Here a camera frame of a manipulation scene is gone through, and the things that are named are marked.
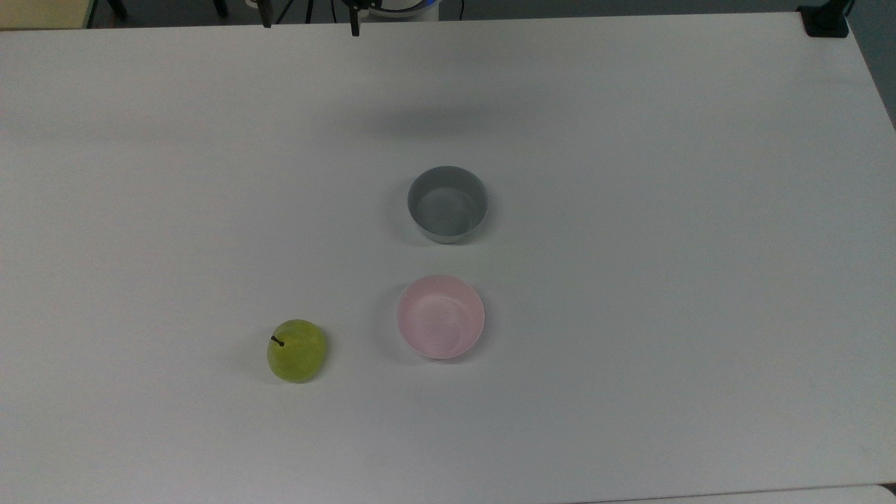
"floor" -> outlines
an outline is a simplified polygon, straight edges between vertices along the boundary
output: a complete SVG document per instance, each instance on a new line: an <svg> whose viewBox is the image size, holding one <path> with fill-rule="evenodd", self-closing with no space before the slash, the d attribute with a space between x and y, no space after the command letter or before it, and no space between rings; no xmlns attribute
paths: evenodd
<svg viewBox="0 0 896 504"><path fill-rule="evenodd" d="M205 26L261 24L258 10L249 0L228 0L230 14L220 18L212 0L124 0L129 17L118 21L106 0L96 0L93 28L137 28L149 26ZM282 23L305 21L308 0L294 0ZM271 0L275 17L288 0ZM822 0L465 0L463 19L520 19L683 13L793 12L801 4L818 5ZM335 0L336 19L348 22L348 11ZM461 0L443 0L442 19L456 19ZM312 22L332 22L330 4L316 0ZM857 0L849 23L862 48L883 104L896 125L896 2Z"/></svg>

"cable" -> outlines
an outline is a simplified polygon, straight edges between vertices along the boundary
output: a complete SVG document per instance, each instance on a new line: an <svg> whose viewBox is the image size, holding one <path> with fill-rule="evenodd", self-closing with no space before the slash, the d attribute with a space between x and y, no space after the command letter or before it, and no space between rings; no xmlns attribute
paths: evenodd
<svg viewBox="0 0 896 504"><path fill-rule="evenodd" d="M314 11L314 0L308 0L308 8L305 10L305 24L311 24L311 13Z"/></svg>
<svg viewBox="0 0 896 504"><path fill-rule="evenodd" d="M93 14L97 13L97 3L99 3L99 0L93 0L93 5L90 6L90 15L87 16L87 28L93 28Z"/></svg>
<svg viewBox="0 0 896 504"><path fill-rule="evenodd" d="M277 18L277 21L275 21L274 24L280 24L280 22L283 21L283 16L286 15L286 11L288 11L289 8L292 6L292 2L293 2L293 0L289 0L289 1L286 3L286 7L283 7L283 12L280 13L280 17Z"/></svg>

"green apple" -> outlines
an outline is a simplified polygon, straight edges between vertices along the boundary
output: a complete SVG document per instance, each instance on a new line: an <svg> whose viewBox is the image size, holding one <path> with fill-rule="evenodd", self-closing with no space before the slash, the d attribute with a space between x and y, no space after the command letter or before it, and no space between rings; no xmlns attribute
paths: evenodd
<svg viewBox="0 0 896 504"><path fill-rule="evenodd" d="M323 364L327 340L307 320L289 320L274 329L268 342L268 365L279 378L293 382L311 379Z"/></svg>

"table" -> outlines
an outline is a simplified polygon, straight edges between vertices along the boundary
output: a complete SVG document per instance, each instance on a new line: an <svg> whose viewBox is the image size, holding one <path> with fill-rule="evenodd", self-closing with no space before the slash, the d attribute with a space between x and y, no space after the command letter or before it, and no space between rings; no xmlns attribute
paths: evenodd
<svg viewBox="0 0 896 504"><path fill-rule="evenodd" d="M893 494L883 487L860 486L658 499L653 502L655 504L892 504L893 501Z"/></svg>
<svg viewBox="0 0 896 504"><path fill-rule="evenodd" d="M0 34L8 502L896 481L896 135L795 13ZM426 241L410 181L488 187ZM471 282L452 362L398 335ZM305 318L332 353L279 382Z"/></svg>
<svg viewBox="0 0 896 504"><path fill-rule="evenodd" d="M90 0L4 0L0 30L84 28Z"/></svg>

